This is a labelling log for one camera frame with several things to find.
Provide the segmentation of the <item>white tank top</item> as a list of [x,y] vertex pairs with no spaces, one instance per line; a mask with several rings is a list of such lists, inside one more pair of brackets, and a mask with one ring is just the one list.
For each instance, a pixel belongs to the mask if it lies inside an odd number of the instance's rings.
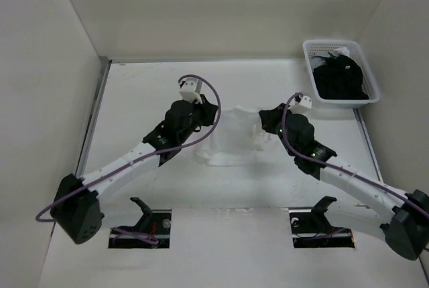
[[251,165],[271,146],[271,135],[262,129],[257,109],[225,109],[215,130],[196,145],[197,162],[213,167]]

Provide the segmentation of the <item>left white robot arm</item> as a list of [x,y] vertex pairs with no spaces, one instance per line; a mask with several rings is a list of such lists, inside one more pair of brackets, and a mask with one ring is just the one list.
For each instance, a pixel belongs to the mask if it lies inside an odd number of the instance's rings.
[[164,119],[140,143],[110,164],[80,177],[73,173],[59,184],[50,216],[75,244],[90,240],[106,225],[102,202],[137,177],[167,163],[183,148],[193,133],[219,123],[221,105],[205,95],[197,100],[177,100]]

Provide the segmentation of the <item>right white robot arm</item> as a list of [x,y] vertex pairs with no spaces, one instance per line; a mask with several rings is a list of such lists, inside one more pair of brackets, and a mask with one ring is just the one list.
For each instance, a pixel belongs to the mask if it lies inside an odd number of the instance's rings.
[[428,194],[405,192],[373,181],[342,161],[336,152],[314,138],[314,126],[286,104],[259,112],[263,131],[278,136],[296,167],[330,184],[369,207],[369,211],[323,197],[313,206],[312,226],[350,228],[378,238],[397,255],[414,261],[428,246]]

